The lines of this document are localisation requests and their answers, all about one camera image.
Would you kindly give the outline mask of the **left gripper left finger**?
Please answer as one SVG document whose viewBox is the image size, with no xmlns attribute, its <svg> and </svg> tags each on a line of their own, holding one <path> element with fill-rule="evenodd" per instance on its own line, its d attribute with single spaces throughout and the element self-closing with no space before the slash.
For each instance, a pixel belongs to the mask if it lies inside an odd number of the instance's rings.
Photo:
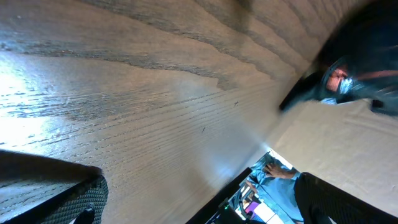
<svg viewBox="0 0 398 224">
<path fill-rule="evenodd" d="M 1 223 L 100 224 L 108 194 L 99 167 L 1 151 Z"/>
</svg>

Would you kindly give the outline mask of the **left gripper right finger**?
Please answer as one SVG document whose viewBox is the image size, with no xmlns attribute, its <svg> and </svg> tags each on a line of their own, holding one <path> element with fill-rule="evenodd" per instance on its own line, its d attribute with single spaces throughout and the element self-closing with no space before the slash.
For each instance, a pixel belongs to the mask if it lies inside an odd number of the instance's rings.
<svg viewBox="0 0 398 224">
<path fill-rule="evenodd" d="M 397 217 L 308 173 L 295 181 L 304 224 L 397 224 Z"/>
</svg>

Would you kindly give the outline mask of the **black patterned sports jersey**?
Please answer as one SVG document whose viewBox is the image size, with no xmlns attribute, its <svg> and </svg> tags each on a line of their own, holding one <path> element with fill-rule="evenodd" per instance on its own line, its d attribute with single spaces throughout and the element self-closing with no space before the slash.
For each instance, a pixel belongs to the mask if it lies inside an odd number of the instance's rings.
<svg viewBox="0 0 398 224">
<path fill-rule="evenodd" d="M 279 105 L 342 105 L 369 100 L 373 113 L 397 116 L 397 1 L 369 1 L 351 11 Z"/>
</svg>

